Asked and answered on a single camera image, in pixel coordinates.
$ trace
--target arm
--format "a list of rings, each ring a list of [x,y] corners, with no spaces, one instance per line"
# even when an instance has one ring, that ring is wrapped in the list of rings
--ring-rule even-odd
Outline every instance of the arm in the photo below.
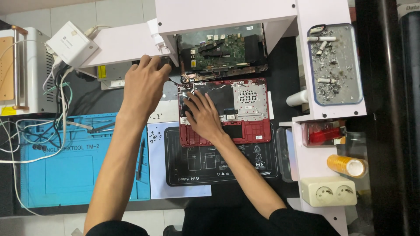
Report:
[[[84,234],[95,225],[121,220],[130,198],[140,140],[150,114],[162,97],[171,66],[158,70],[160,57],[144,55],[125,76],[124,99],[93,190]]]
[[[184,99],[194,114],[193,118],[189,112],[185,112],[192,129],[218,149],[257,211],[268,219],[275,210],[286,208],[281,198],[223,131],[217,110],[208,94],[205,97],[199,91],[195,94],[197,97],[188,94],[195,105]]]

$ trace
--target blue silicone mat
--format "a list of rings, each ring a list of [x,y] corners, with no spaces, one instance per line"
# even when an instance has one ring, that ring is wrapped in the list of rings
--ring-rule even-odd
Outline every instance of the blue silicone mat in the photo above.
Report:
[[[72,116],[67,120],[97,128],[114,122],[116,115],[117,113]],[[20,126],[31,124],[35,124],[35,122],[23,121]],[[49,123],[27,130],[34,134],[42,134],[51,125]],[[93,187],[111,142],[113,131],[89,134],[86,128],[73,125],[67,125],[66,128],[66,145],[60,153],[33,163],[21,164],[21,200],[27,207],[80,205],[90,202]],[[59,131],[63,137],[63,128],[59,127]],[[50,129],[48,134],[51,135],[53,132],[54,130]],[[34,136],[27,135],[27,137],[32,141],[35,140]],[[137,181],[135,173],[133,173],[134,184],[130,201],[150,199],[146,128],[143,130],[142,138],[146,142],[141,178]],[[58,145],[57,135],[53,137],[52,141]],[[49,142],[42,144],[46,146],[46,150],[37,150],[33,144],[29,144],[24,139],[21,139],[21,142],[23,143],[21,145],[21,160],[37,159],[58,150]]]

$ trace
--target wall socket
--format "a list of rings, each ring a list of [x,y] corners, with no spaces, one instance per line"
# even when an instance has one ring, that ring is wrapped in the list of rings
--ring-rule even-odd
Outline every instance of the wall socket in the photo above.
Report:
[[[342,176],[303,178],[300,186],[302,198],[313,207],[357,204],[354,182]]]

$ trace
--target desk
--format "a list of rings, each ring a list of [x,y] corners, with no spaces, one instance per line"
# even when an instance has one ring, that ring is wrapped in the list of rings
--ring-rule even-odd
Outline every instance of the desk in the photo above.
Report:
[[[264,77],[267,79],[267,88],[271,91],[274,112],[274,130],[279,122],[291,121],[292,117],[301,115],[301,107],[289,107],[286,98],[300,91],[299,70],[295,37],[282,38],[274,47],[268,57],[269,70],[260,74],[251,74],[240,78]],[[170,78],[179,82],[179,68],[175,68]],[[73,89],[73,102],[70,105],[69,115],[90,115],[98,113],[118,112],[123,100],[123,90],[102,91],[97,81],[87,82],[71,74],[67,78]],[[166,95],[161,101],[174,100],[178,97],[176,87],[172,83],[165,83],[163,93]],[[0,131],[1,140],[4,132]],[[0,153],[0,159],[10,160],[7,154]],[[0,217],[31,215],[21,208],[13,189],[12,166],[0,165]],[[268,180],[268,183],[286,202],[286,198],[299,197],[297,183],[286,183],[279,176]],[[137,210],[166,210],[183,209],[186,206],[196,207],[224,207],[238,206],[247,201],[245,194],[238,183],[216,184],[212,186],[211,197],[158,199],[150,201],[129,202],[127,211]],[[42,215],[86,213],[88,205],[40,207],[32,210]]]

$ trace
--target black shirt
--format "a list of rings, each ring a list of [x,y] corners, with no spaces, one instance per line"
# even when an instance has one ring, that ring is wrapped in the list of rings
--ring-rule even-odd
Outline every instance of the black shirt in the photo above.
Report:
[[[147,232],[125,221],[107,221],[86,236],[147,236]],[[187,208],[184,236],[200,235],[339,235],[321,215],[293,209],[278,209],[265,219],[254,207]]]

